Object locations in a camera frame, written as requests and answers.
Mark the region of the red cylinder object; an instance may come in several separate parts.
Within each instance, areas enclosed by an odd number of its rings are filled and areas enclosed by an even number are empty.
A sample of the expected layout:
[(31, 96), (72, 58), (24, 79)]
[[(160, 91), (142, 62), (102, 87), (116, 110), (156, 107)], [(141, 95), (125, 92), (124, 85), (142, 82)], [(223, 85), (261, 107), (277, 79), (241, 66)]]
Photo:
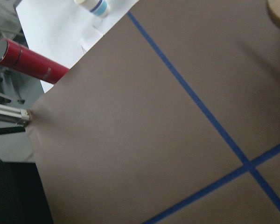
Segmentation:
[(7, 38), (0, 41), (0, 65), (50, 84), (57, 83), (69, 69)]

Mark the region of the paper cup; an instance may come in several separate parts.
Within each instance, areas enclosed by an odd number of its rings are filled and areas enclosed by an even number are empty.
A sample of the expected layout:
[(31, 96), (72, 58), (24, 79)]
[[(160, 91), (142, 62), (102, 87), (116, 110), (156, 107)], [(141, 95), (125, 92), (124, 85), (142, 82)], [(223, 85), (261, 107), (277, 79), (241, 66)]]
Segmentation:
[(109, 4), (106, 0), (74, 0), (74, 2), (96, 17), (104, 18), (110, 11)]

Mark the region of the aluminium frame post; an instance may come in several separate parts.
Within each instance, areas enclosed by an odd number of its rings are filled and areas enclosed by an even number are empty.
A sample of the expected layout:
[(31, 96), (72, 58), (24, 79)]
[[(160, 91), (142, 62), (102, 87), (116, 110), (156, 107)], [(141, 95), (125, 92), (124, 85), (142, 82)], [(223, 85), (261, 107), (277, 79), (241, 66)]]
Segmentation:
[(26, 127), (31, 119), (29, 111), (0, 104), (0, 121)]

